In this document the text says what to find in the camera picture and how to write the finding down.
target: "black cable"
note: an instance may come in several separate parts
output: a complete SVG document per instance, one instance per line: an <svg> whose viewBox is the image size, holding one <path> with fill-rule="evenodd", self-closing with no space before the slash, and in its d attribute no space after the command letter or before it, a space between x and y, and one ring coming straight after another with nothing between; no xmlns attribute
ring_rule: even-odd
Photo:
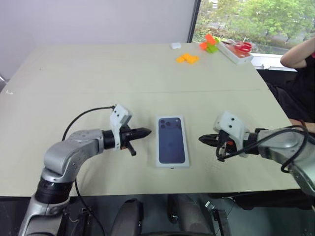
<svg viewBox="0 0 315 236"><path fill-rule="evenodd" d="M64 133L63 133L63 140L65 140L65 137L70 129L70 127L78 120L78 118L80 118L81 116L83 116L86 113L92 112L92 111L97 111L97 110L105 110L105 109L114 109L115 106L111 106L111 107L97 107L97 108L93 108L90 110L87 110L85 112L82 112L80 115L78 115L76 118L73 119L73 121L71 121L71 123L68 125L67 129L65 129Z"/></svg>
<svg viewBox="0 0 315 236"><path fill-rule="evenodd" d="M233 156L239 155L239 154L241 154L241 153L243 153L243 152L249 151L250 149L257 147L258 145L262 144L263 142L265 142L265 141L267 141L267 140L269 140L269 139L271 139L271 138L273 138L273 137L275 137L275 136L278 136L278 135L280 135L280 134L282 134L282 133L287 133L287 132L300 133L300 134L303 134L303 135L304 135L304 139L303 139L303 142L302 142L300 148L295 152L295 154L294 154L292 157L290 157L287 161L285 161L285 162L282 164L282 166L281 166L281 171L282 171L282 172L284 172L284 173L289 173L289 171L288 171L288 170L285 170L285 168L286 168L295 158L297 158L298 155L303 151L303 149L304 149L304 147L306 146L308 140L311 140L311 141L310 141L311 143L312 143L314 140L309 138L310 136L309 136L309 133L308 133L308 131L307 131L307 128L304 127L304 126L301 126L301 125L291 125L291 126L288 126L288 127L286 127L286 128L287 128L287 129L282 129L282 130L279 130L279 131L277 131L277 132L275 132L275 133L273 133L273 134L271 134L271 135L268 135L267 137L264 137L264 138L262 138L261 140L255 142L255 143L252 143L252 144L246 146L246 147L243 148L243 149L240 149L240 150L238 150L238 151L236 151L236 152L234 152L234 153L231 153L230 155L221 156L221 155L219 154L219 151L220 151L220 148L221 148L221 147L218 146L217 149L216 149L216 156L217 156L217 158L218 158L219 160L225 160L225 159L231 158L231 157L233 157ZM293 129L293 128L302 128L302 129L303 129L303 132L301 132L300 130L297 130L297 129Z"/></svg>
<svg viewBox="0 0 315 236"><path fill-rule="evenodd" d="M78 115L76 118L73 119L73 121L71 121L71 123L68 125L67 129L65 129L64 133L63 133L63 138L62 138L62 141L65 140L65 137L67 136L67 133L70 129L70 127L81 117L83 116L84 114L86 113L89 113L89 112L92 112L92 111L97 111L97 110L105 110L105 109L115 109L115 106L111 106L111 107L98 107L98 108L93 108L93 109L90 109L90 110L87 110L85 112L82 112L80 115ZM75 185L75 190L77 192L77 195L78 195L78 198L80 199L82 205L86 208L86 210L89 212L89 214L91 214L91 216L93 216L93 218L96 220L96 222L98 223L99 227L101 228L102 230L102 233L104 236L106 236L105 234L105 230L101 224L101 222L99 221L99 219L94 215L94 213L89 209L88 205L85 203L85 201L83 200L80 192L79 192L79 188L78 188L78 183L77 183L77 179L75 178L74 180L74 185Z"/></svg>
<svg viewBox="0 0 315 236"><path fill-rule="evenodd" d="M309 143L315 145L315 138L309 135Z"/></svg>

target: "scissors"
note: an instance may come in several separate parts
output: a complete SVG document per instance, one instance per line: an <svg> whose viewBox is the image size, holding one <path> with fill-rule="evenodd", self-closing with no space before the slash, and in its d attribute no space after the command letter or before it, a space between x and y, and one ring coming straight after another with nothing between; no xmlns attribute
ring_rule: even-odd
<svg viewBox="0 0 315 236"><path fill-rule="evenodd" d="M252 44L248 42L238 42L234 45L234 48L244 53L249 53L252 50Z"/></svg>

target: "smartphone box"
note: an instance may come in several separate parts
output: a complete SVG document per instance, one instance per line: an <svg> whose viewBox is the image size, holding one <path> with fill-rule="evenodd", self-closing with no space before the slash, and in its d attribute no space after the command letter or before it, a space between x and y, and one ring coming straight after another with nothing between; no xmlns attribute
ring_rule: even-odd
<svg viewBox="0 0 315 236"><path fill-rule="evenodd" d="M219 42L217 44L217 48L235 64L243 64L245 62L251 62L253 59L252 54L236 50L233 45Z"/></svg>
<svg viewBox="0 0 315 236"><path fill-rule="evenodd" d="M189 167L183 116L159 116L157 124L156 166Z"/></svg>

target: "black shirt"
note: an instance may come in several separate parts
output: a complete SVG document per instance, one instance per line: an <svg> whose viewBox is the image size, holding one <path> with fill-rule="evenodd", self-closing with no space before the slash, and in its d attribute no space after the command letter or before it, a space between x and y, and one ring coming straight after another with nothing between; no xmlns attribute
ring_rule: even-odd
<svg viewBox="0 0 315 236"><path fill-rule="evenodd" d="M296 69L297 75L294 80L288 81L283 87L287 93L309 114L315 122L315 59L309 56L305 59L306 67Z"/></svg>

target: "person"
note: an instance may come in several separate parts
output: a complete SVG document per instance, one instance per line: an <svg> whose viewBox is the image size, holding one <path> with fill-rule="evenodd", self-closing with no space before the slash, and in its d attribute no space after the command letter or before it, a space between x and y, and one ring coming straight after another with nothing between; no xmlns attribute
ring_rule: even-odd
<svg viewBox="0 0 315 236"><path fill-rule="evenodd" d="M291 123L315 133L315 37L286 52L281 64L297 70L295 79L267 85Z"/></svg>

